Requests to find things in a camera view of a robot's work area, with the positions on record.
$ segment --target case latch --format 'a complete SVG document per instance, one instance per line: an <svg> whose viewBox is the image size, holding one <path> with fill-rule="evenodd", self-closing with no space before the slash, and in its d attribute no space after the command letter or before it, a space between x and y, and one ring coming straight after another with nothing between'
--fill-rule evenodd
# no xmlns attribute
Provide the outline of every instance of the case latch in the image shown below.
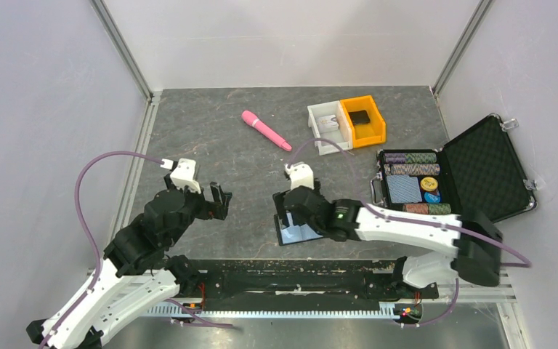
<svg viewBox="0 0 558 349"><path fill-rule="evenodd" d="M523 180L523 184L525 184L527 190L538 190L538 183L535 180Z"/></svg>
<svg viewBox="0 0 558 349"><path fill-rule="evenodd" d="M501 130L508 132L511 129L515 129L519 126L519 121L516 119L510 119L501 123Z"/></svg>

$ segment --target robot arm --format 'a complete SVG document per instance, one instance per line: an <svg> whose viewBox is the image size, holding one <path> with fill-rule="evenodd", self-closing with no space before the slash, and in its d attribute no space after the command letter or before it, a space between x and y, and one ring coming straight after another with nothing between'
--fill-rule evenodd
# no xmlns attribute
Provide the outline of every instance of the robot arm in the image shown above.
<svg viewBox="0 0 558 349"><path fill-rule="evenodd" d="M101 348L114 335L161 300L176 295L188 296L197 287L198 272L185 256L165 261L164 252L176 244L195 219L224 220L231 193L224 193L211 183L213 201L204 198L195 180L195 161L165 160L162 167L171 170L164 177L166 190L145 205L144 213L117 232L104 250L100 277L89 291L92 274L73 297L53 317L32 321L27 327L31 341L39 344L48 333L47 343L55 349ZM154 276L144 276L147 269L159 268ZM142 285L120 297L133 282ZM54 324L80 297L88 295L56 331Z"/></svg>
<svg viewBox="0 0 558 349"><path fill-rule="evenodd" d="M304 163L286 167L286 175L291 189L273 196L279 234L300 234L305 239L317 234L335 241L391 241L432 250L424 256L402 257L395 262L395 279L417 289L457 276L481 286L499 284L501 251L444 228L464 227L501 241L499 230L482 213L429 216L369 206L379 213L375 215L357 200L327 201L311 168ZM437 226L426 225L427 222Z"/></svg>

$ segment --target poker chip case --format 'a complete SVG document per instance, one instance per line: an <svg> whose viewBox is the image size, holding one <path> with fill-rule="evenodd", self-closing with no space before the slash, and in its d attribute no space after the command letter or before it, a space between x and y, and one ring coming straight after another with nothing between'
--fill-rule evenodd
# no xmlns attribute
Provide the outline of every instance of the poker chip case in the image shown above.
<svg viewBox="0 0 558 349"><path fill-rule="evenodd" d="M403 204L390 200L387 177L392 160L399 153L434 153L439 174L430 175L439 183L442 203L451 212L478 209L493 222L535 209L537 201L529 187L507 128L501 117L490 114L446 143L442 149L384 149L377 155L381 178L382 206L401 211Z"/></svg>

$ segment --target white 3d printed part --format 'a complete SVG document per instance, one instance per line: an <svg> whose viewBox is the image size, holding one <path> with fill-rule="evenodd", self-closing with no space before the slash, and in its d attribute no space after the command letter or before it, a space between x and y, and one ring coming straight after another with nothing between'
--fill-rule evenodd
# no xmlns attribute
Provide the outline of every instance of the white 3d printed part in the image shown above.
<svg viewBox="0 0 558 349"><path fill-rule="evenodd" d="M313 131L313 137L321 137L332 140L345 151L352 149L352 129L349 127L347 118L343 108L341 107L341 103L338 100L334 102L308 105L307 110L309 111L309 127L311 127L311 130ZM320 129L316 121L332 115L336 117L338 128L332 130ZM318 149L318 153L320 155L336 153L339 151L332 145L320 141L315 142L315 147Z"/></svg>

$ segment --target yellow poker chip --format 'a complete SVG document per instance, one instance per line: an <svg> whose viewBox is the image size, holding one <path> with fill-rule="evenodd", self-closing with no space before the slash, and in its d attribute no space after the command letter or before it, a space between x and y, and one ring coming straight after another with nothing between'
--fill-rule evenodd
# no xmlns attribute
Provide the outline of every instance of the yellow poker chip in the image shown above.
<svg viewBox="0 0 558 349"><path fill-rule="evenodd" d="M425 191L434 191L437 189L437 180L433 177L425 177L420 181L420 188Z"/></svg>

